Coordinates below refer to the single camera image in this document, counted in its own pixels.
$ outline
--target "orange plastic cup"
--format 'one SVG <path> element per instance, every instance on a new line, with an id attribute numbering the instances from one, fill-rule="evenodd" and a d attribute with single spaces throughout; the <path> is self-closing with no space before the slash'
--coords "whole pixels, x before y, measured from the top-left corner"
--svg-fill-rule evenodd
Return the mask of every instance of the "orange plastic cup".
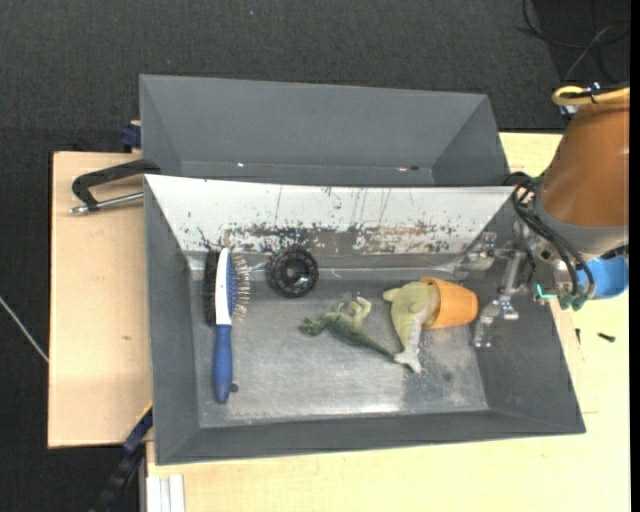
<path id="1" fill-rule="evenodd" d="M 423 277 L 420 281 L 437 286 L 440 292 L 440 307 L 435 311 L 435 320 L 429 325 L 423 324 L 423 329 L 468 324 L 478 315 L 478 297 L 471 290 L 435 277 Z"/>

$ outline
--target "blue brush handle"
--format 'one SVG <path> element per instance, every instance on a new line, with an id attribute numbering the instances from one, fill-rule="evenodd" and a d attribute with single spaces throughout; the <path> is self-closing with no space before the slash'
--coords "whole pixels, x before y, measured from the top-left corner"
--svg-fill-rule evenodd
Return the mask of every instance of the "blue brush handle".
<path id="1" fill-rule="evenodd" d="M 231 355 L 231 326 L 216 325 L 216 344 L 213 349 L 213 389 L 216 402 L 226 404 L 233 379 Z"/>

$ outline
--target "toy car wheel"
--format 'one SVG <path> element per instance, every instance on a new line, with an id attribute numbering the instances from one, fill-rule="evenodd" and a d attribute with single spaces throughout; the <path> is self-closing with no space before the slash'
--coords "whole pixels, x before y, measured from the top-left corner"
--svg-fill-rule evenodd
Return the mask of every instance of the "toy car wheel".
<path id="1" fill-rule="evenodd" d="M 318 263 L 306 249 L 293 247 L 275 254 L 267 266 L 271 287 L 285 297 L 302 297 L 318 281 Z"/>

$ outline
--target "black clamp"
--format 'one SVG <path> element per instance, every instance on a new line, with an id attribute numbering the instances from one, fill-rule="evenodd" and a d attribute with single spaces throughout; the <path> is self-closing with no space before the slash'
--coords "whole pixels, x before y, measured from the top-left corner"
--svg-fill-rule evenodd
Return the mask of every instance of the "black clamp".
<path id="1" fill-rule="evenodd" d="M 130 176 L 135 176 L 137 174 L 160 174 L 160 168 L 150 160 L 135 160 L 133 162 L 127 162 L 126 164 L 116 165 L 115 167 L 109 167 L 107 169 L 101 169 L 99 171 L 78 176 L 71 185 L 71 190 L 78 199 L 84 203 L 84 206 L 72 208 L 70 210 L 71 213 L 93 212 L 100 210 L 105 206 L 113 206 L 119 203 L 140 199 L 142 197 L 142 193 L 131 194 L 99 202 L 89 191 L 91 187 L 129 178 Z"/>

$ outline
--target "toy lizard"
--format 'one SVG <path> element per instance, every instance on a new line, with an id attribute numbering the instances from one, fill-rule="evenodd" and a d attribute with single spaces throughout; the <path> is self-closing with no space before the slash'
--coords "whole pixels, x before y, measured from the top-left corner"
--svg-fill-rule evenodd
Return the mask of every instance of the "toy lizard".
<path id="1" fill-rule="evenodd" d="M 311 336 L 317 336 L 327 330 L 349 345 L 367 347 L 394 360 L 394 354 L 375 341 L 363 325 L 364 319 L 371 312 L 371 302 L 358 297 L 349 301 L 346 312 L 344 309 L 344 303 L 340 303 L 333 311 L 325 313 L 317 321 L 306 318 L 299 329 Z"/>

